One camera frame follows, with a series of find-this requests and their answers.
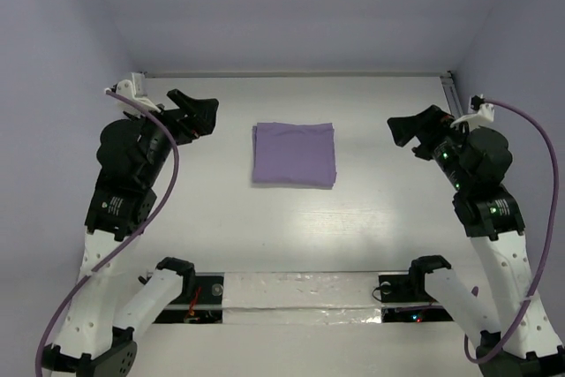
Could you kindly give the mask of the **purple t shirt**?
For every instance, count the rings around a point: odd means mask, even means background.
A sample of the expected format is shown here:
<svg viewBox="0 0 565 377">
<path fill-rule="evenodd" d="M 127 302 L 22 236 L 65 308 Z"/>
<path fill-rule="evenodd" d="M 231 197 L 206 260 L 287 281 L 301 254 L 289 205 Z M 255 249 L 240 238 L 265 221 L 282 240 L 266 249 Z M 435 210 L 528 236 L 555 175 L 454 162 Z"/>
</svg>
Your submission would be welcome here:
<svg viewBox="0 0 565 377">
<path fill-rule="evenodd" d="M 255 184 L 323 189 L 335 184 L 335 129 L 331 123 L 258 123 L 252 128 L 252 147 Z"/>
</svg>

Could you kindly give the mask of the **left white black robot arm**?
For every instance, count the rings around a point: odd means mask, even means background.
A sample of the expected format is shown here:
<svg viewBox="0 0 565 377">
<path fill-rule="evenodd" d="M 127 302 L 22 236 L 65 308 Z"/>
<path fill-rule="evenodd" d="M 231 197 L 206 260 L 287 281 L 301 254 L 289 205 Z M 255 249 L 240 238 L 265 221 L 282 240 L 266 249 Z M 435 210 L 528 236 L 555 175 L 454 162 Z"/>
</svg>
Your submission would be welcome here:
<svg viewBox="0 0 565 377">
<path fill-rule="evenodd" d="M 135 109 L 107 124 L 96 159 L 101 166 L 85 220 L 84 252 L 75 286 L 54 312 L 39 342 L 34 371 L 74 376 L 126 376 L 138 343 L 172 302 L 198 296 L 187 260 L 161 260 L 124 306 L 118 305 L 131 255 L 176 184 L 179 147 L 213 133 L 219 102 L 167 93 L 174 109 L 106 94 Z"/>
</svg>

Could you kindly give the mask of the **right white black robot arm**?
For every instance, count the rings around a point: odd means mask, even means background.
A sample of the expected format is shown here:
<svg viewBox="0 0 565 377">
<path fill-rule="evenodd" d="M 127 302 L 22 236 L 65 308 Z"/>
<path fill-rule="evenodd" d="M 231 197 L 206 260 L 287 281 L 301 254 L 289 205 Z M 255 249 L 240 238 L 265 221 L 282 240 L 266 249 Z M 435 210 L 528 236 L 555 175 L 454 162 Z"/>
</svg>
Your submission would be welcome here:
<svg viewBox="0 0 565 377">
<path fill-rule="evenodd" d="M 437 106 L 391 117 L 399 147 L 413 139 L 413 154 L 438 164 L 455 190 L 453 207 L 486 274 L 494 309 L 459 280 L 440 255 L 412 261 L 400 275 L 381 275 L 377 299 L 404 310 L 440 308 L 464 333 L 467 359 L 485 376 L 561 376 L 564 344 L 538 293 L 542 268 L 533 268 L 516 199 L 503 185 L 513 157 L 507 139 L 491 126 L 493 105 L 480 101 L 453 117 Z"/>
</svg>

